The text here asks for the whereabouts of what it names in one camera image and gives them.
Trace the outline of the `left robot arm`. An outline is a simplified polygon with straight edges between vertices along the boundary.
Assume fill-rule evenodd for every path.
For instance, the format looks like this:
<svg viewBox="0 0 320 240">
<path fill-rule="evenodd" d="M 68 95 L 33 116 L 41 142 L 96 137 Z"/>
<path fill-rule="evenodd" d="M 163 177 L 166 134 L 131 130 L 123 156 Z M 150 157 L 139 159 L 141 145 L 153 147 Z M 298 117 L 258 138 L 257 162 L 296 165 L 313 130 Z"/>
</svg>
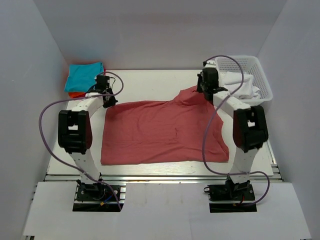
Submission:
<svg viewBox="0 0 320 240">
<path fill-rule="evenodd" d="M 110 79 L 106 72 L 97 75 L 95 85 L 89 88 L 85 99 L 58 114 L 58 145 L 73 159 L 80 172 L 80 183 L 90 185 L 88 193 L 96 200 L 105 196 L 106 187 L 98 182 L 101 173 L 90 151 L 93 143 L 91 117 L 98 109 L 113 107 L 118 102 Z"/>
</svg>

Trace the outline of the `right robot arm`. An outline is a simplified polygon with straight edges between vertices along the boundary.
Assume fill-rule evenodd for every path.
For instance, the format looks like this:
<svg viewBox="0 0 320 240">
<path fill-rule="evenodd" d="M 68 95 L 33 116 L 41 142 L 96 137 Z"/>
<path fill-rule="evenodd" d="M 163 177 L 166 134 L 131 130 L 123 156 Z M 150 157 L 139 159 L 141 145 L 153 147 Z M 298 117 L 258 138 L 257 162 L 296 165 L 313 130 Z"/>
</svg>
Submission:
<svg viewBox="0 0 320 240">
<path fill-rule="evenodd" d="M 220 86 L 216 68 L 205 67 L 197 76 L 196 91 L 215 107 L 212 116 L 215 117 L 221 109 L 233 120 L 232 138 L 236 151 L 231 170 L 225 174 L 231 182 L 225 187 L 225 192 L 229 198 L 236 200 L 244 193 L 242 185 L 249 184 L 254 159 L 269 138 L 265 112 L 263 107 L 250 106 Z"/>
</svg>

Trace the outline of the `salmon pink t-shirt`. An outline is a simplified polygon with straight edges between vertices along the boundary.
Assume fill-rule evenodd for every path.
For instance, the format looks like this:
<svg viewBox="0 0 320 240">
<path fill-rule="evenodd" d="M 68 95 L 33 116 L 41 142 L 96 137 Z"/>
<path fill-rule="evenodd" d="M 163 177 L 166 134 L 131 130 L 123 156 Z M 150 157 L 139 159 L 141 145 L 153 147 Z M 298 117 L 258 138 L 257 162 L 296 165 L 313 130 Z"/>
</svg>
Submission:
<svg viewBox="0 0 320 240">
<path fill-rule="evenodd" d="M 197 161 L 225 163 L 229 148 L 222 119 L 196 87 L 169 101 L 136 101 L 106 110 L 100 163 L 103 166 Z"/>
</svg>

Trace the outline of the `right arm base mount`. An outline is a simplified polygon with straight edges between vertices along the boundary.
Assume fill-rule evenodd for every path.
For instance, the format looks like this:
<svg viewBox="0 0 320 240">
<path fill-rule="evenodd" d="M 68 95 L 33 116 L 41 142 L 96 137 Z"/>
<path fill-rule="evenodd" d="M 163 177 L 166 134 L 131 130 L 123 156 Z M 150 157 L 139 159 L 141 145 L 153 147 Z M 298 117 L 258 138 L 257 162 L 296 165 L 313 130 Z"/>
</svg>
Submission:
<svg viewBox="0 0 320 240">
<path fill-rule="evenodd" d="M 211 213 L 253 213 L 257 211 L 253 186 L 249 180 L 233 183 L 227 179 L 224 184 L 211 184 L 203 189 L 208 194 Z"/>
</svg>

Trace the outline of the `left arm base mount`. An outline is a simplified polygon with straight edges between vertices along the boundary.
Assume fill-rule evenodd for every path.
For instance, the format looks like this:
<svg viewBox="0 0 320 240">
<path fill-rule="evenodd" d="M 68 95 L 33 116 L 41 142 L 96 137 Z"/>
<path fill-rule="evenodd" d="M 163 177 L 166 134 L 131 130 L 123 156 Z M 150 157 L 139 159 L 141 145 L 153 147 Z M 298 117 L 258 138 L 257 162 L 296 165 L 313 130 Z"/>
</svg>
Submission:
<svg viewBox="0 0 320 240">
<path fill-rule="evenodd" d="M 119 213 L 125 202 L 125 185 L 111 185 L 110 189 L 104 184 L 86 184 L 77 180 L 73 201 L 73 212 L 87 213 Z"/>
</svg>

